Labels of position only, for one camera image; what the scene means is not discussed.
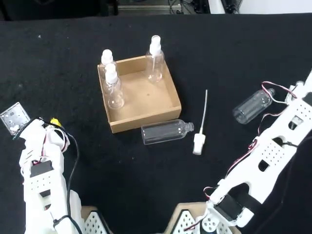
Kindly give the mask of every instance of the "black fabric surface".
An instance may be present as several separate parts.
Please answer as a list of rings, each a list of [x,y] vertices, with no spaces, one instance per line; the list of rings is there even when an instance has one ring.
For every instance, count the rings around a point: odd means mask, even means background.
[[[312,67],[311,25],[311,14],[0,22],[0,110],[20,101],[30,117],[59,118],[81,149],[72,188],[83,205],[99,208],[114,233],[162,232],[175,206],[204,201],[202,189],[224,177],[256,135],[260,117],[243,126],[232,109],[260,89],[261,81],[288,87],[306,79]],[[96,69],[101,52],[112,49],[116,60],[144,55],[154,34],[162,38],[182,103],[180,118],[193,122],[196,132],[209,89],[202,156],[192,154],[193,133],[144,146],[140,129],[110,131]],[[284,99],[285,91],[276,91],[276,98]],[[269,111],[280,108],[273,104]],[[0,134],[0,230],[23,233],[23,140],[12,141],[2,124]],[[310,145],[298,149],[284,206],[262,233],[302,233],[309,224]],[[74,161],[72,146],[65,153],[66,179]],[[254,233],[276,209],[285,175],[243,233]]]

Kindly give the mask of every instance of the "cardboard box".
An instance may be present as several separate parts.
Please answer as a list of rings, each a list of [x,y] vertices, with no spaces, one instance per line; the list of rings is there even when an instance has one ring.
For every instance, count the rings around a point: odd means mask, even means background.
[[[189,210],[193,218],[196,219],[196,217],[202,216],[205,213],[205,209],[205,202],[179,203],[171,216],[171,219],[164,234],[171,234],[182,210]],[[241,234],[241,232],[236,227],[230,227],[230,229],[233,234]]]
[[[117,110],[108,107],[100,78],[103,75],[102,65],[97,66],[107,119],[113,133],[180,116],[181,103],[167,64],[164,66],[163,79],[154,84],[145,76],[145,59],[145,56],[141,56],[117,61],[125,98],[124,106]]]

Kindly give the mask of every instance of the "bottle cap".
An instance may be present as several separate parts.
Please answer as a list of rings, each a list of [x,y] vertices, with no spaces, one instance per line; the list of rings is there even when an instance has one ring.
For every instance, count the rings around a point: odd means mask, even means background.
[[[161,45],[160,45],[160,36],[152,36],[151,44],[150,44],[150,53],[151,55],[159,55],[161,52]]]
[[[101,62],[104,65],[107,65],[107,64],[113,62],[113,53],[112,53],[111,50],[107,50],[106,49],[106,50],[103,51],[103,54],[102,54],[102,57],[101,57]]]
[[[204,134],[196,133],[194,136],[194,155],[201,155],[201,151],[203,149],[203,145],[205,143],[206,136]]]
[[[116,72],[116,66],[112,63],[109,63],[105,67],[105,79],[108,84],[115,84],[118,81],[118,76]]]
[[[270,92],[270,94],[272,95],[272,97],[275,95],[275,89],[270,88],[270,89],[268,89],[268,91]]]

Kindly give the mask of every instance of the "open cardboard box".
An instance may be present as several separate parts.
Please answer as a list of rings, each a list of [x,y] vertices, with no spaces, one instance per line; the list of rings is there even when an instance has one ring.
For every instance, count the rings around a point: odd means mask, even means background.
[[[145,56],[117,61],[125,104],[120,109],[110,109],[103,91],[102,65],[97,66],[104,106],[112,132],[139,128],[144,124],[178,118],[181,103],[165,63],[163,78],[151,83],[145,76]]]

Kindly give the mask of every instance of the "cable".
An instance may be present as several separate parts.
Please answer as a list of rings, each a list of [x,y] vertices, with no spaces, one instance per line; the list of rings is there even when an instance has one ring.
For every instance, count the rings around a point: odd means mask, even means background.
[[[64,215],[63,217],[61,217],[60,219],[54,219],[53,220],[53,227],[55,228],[62,220],[64,220],[65,218],[69,218],[69,220],[72,222],[72,224],[74,225],[74,227],[77,229],[79,234],[83,234],[79,225],[77,224],[77,222],[70,216],[70,215]]]
[[[203,127],[204,127],[204,121],[205,121],[206,109],[207,109],[207,98],[208,98],[208,90],[206,89],[204,114],[203,114],[203,119],[201,120],[201,126],[200,126],[200,130],[199,130],[199,133],[200,133],[200,134],[203,134]]]
[[[170,14],[174,14],[175,12],[173,11],[172,6],[175,4],[175,2],[176,2],[177,0],[174,0],[172,4],[170,4],[170,1],[171,1],[171,0],[168,0],[169,12],[170,12]]]
[[[203,216],[203,217],[202,217],[199,221],[197,221],[196,223],[194,223],[194,224],[192,224],[191,226],[189,226],[189,227],[183,229],[183,231],[186,232],[187,230],[192,229],[193,227],[195,227],[196,225],[198,225],[206,216],[207,216],[207,214],[206,214],[205,216]]]
[[[273,117],[280,116],[280,115],[284,112],[284,110],[283,110],[282,112],[280,112],[280,113],[277,113],[277,114],[271,114],[271,113],[266,113],[266,114],[264,114],[263,117],[262,117],[262,119],[261,119],[261,121],[260,121],[260,123],[259,123],[258,129],[257,129],[258,136],[260,136],[260,127],[261,127],[261,124],[262,124],[263,119],[264,119],[266,116],[273,116]]]
[[[228,169],[225,177],[228,176],[228,174],[234,169],[234,167],[237,166],[238,163],[240,163],[242,160],[244,160],[245,158],[247,158],[251,153],[252,151],[254,151],[256,145],[258,143],[258,140],[257,138],[255,138],[252,143],[248,146],[248,151],[247,153],[245,153],[242,157],[238,158],[237,160],[235,160],[235,162],[231,165],[231,167]]]
[[[215,189],[215,187],[213,188],[213,187],[207,186],[207,187],[205,187],[205,188],[203,189],[203,192],[204,192],[205,196],[206,196],[208,199],[210,199],[210,196],[206,194],[206,190],[207,190],[207,189]]]
[[[76,169],[76,167],[78,165],[78,161],[80,159],[79,147],[78,147],[77,141],[74,138],[74,136],[69,134],[63,127],[60,127],[60,126],[58,126],[56,124],[53,124],[53,123],[50,123],[50,122],[47,122],[47,121],[44,121],[44,123],[48,124],[48,125],[51,125],[51,126],[54,126],[56,128],[61,129],[62,131],[64,131],[74,141],[75,146],[76,146],[77,158],[76,158],[75,164],[73,166],[72,172],[71,172],[71,174],[69,176],[68,185],[67,185],[67,200],[66,200],[66,203],[67,203],[67,213],[68,213],[68,215],[71,215],[71,210],[70,210],[70,188],[71,188],[71,184],[72,184],[72,180],[73,180],[73,175],[74,175],[75,169]]]
[[[185,5],[185,4],[187,4],[187,5],[191,5],[189,2],[186,2],[186,1],[184,1],[184,0],[180,0],[180,4],[181,4],[181,7],[182,7],[182,5],[184,6],[184,8],[190,13],[190,15],[192,14],[191,13],[191,11],[187,8],[187,6]]]
[[[284,87],[284,86],[282,86],[282,85],[275,84],[275,83],[270,82],[270,81],[264,81],[264,82],[262,82],[262,83],[261,83],[261,87],[262,87],[263,91],[266,92],[266,93],[270,96],[270,98],[271,98],[274,102],[276,102],[276,103],[281,103],[281,104],[286,104],[286,105],[288,105],[288,103],[286,103],[286,102],[284,102],[284,101],[277,101],[276,99],[274,99],[273,96],[271,95],[271,93],[264,87],[264,84],[271,84],[271,85],[275,85],[275,86],[277,86],[277,87],[280,87],[280,88],[286,90],[288,93],[290,93],[294,98],[297,98],[297,96],[296,96],[290,89],[288,89],[288,88],[286,88],[286,87]]]

